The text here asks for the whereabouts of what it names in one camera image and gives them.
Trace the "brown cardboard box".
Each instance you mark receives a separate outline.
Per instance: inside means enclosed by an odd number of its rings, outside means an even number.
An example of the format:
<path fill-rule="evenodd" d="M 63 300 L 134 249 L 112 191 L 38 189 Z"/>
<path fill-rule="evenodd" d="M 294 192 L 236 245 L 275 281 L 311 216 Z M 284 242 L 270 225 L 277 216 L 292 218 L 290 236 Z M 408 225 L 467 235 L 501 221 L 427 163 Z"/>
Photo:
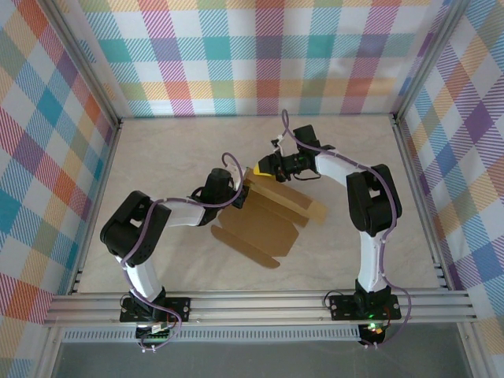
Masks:
<path fill-rule="evenodd" d="M 270 176 L 245 175 L 249 187 L 241 209 L 230 206 L 211 227 L 213 237 L 241 255 L 267 268 L 280 266 L 278 258 L 288 255 L 299 232 L 309 221 L 323 224 L 327 208 L 303 193 L 278 183 Z"/>

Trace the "long aluminium mounting rail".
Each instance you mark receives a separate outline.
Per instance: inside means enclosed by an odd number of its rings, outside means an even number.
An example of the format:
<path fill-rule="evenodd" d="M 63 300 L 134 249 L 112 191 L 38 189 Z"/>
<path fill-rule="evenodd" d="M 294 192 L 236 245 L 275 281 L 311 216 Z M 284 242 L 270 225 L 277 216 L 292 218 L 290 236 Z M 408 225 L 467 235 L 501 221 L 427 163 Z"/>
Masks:
<path fill-rule="evenodd" d="M 195 291 L 189 297 L 187 326 L 314 325 L 330 324 L 322 303 L 324 291 Z M 119 324 L 121 293 L 77 293 L 54 297 L 46 326 L 111 326 Z M 464 291 L 416 290 L 410 323 L 462 323 L 476 320 L 476 311 Z"/>

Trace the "aluminium side rail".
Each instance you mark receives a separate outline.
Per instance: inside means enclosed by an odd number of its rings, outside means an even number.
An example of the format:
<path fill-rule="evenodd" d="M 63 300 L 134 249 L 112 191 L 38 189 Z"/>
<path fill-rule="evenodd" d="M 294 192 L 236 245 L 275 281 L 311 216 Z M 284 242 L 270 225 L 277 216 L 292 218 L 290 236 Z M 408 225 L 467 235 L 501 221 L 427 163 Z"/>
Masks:
<path fill-rule="evenodd" d="M 438 276 L 439 285 L 443 289 L 452 291 L 454 289 L 454 282 L 450 277 L 448 266 L 440 249 L 439 240 L 437 238 L 437 234 L 435 233 L 434 224 L 432 223 L 432 219 L 430 218 L 430 214 L 428 212 L 427 202 L 422 191 L 421 183 L 417 177 L 413 159 L 409 152 L 406 138 L 401 129 L 401 124 L 396 119 L 394 114 L 392 114 L 390 118 L 392 131 L 395 136 L 395 141 L 398 145 L 402 163 L 406 170 L 406 175 L 408 177 L 409 186 L 412 191 L 413 200 L 417 208 L 417 213 L 424 232 L 424 236 L 427 240 L 430 255 L 432 256 L 434 270 L 436 272 L 436 275 Z"/>
<path fill-rule="evenodd" d="M 98 189 L 96 192 L 96 198 L 93 202 L 93 206 L 91 207 L 90 219 L 87 222 L 87 226 L 85 229 L 85 234 L 83 237 L 82 244 L 78 249 L 78 253 L 76 255 L 76 260 L 72 267 L 72 271 L 69 276 L 69 281 L 65 287 L 64 295 L 72 295 L 78 291 L 78 284 L 80 283 L 80 276 L 82 275 L 83 268 L 85 266 L 85 262 L 87 260 L 87 255 L 89 253 L 91 247 L 91 240 L 95 231 L 95 226 L 98 221 L 98 215 L 100 211 L 100 207 L 102 205 L 103 197 L 106 190 L 107 181 L 109 179 L 109 174 L 111 168 L 113 166 L 113 160 L 115 158 L 115 154 L 117 151 L 117 146 L 120 140 L 120 134 L 122 130 L 122 126 L 124 123 L 124 119 L 120 118 L 113 129 L 111 144 L 109 148 L 109 152 L 106 155 L 106 162 L 104 164 L 102 174 L 100 180 L 98 182 Z"/>

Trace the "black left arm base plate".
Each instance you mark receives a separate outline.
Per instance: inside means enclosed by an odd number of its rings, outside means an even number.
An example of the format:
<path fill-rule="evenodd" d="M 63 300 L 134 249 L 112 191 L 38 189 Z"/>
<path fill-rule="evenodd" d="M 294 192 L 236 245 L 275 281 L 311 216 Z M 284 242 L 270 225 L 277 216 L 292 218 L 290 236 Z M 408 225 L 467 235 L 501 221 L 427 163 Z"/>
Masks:
<path fill-rule="evenodd" d="M 172 297 L 163 298 L 156 302 L 157 306 L 164 307 L 170 311 L 177 313 L 182 322 L 189 320 L 191 310 L 191 299 L 188 297 Z M 167 313 L 164 310 L 158 309 L 145 302 L 140 301 L 136 297 L 125 296 L 120 300 L 120 317 L 121 323 L 127 322 L 164 322 L 170 323 L 176 321 L 176 316 Z"/>

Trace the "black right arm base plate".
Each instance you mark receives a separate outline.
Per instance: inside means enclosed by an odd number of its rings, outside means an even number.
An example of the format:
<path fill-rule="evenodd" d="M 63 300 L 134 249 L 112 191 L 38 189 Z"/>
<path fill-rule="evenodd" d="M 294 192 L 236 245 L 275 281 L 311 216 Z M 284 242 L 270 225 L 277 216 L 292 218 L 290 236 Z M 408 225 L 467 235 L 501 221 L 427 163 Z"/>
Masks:
<path fill-rule="evenodd" d="M 333 321 L 388 321 L 402 318 L 396 295 L 371 307 L 358 304 L 353 295 L 333 295 L 329 297 L 329 305 Z"/>

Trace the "aluminium corner post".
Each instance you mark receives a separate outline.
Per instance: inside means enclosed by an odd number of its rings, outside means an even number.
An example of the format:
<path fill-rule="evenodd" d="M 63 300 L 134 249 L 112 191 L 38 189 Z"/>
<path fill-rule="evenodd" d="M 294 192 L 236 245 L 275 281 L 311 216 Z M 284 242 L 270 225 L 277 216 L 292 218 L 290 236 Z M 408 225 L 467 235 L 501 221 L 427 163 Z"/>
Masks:
<path fill-rule="evenodd" d="M 417 65 L 418 68 L 404 90 L 404 94 L 399 96 L 400 102 L 396 106 L 396 110 L 391 113 L 392 119 L 398 126 L 414 104 L 428 75 L 433 70 L 470 2 L 471 0 L 450 0 L 443 16 L 436 18 L 438 22 L 434 23 L 435 30 L 428 39 L 426 47 L 422 47 L 424 55 Z"/>
<path fill-rule="evenodd" d="M 95 96 L 97 103 L 105 112 L 107 119 L 115 129 L 120 129 L 122 119 L 114 109 L 113 103 L 102 86 L 102 83 L 99 81 L 98 76 L 95 74 L 77 37 L 74 36 L 72 29 L 64 18 L 63 12 L 59 10 L 56 0 L 37 0 L 37 2 L 68 51 L 68 55 L 76 65 L 76 69 L 82 75 L 91 93 Z"/>

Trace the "aluminium frame leg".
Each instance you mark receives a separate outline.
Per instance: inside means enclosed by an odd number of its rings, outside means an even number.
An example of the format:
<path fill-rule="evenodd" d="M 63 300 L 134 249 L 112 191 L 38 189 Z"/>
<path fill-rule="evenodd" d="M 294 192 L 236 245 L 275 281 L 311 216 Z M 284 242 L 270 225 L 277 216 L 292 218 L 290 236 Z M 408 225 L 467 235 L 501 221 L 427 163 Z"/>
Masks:
<path fill-rule="evenodd" d="M 35 371 L 35 378 L 52 377 L 64 331 L 63 327 L 51 327 L 48 329 Z"/>
<path fill-rule="evenodd" d="M 473 378 L 488 378 L 484 356 L 472 323 L 457 323 L 465 356 Z"/>

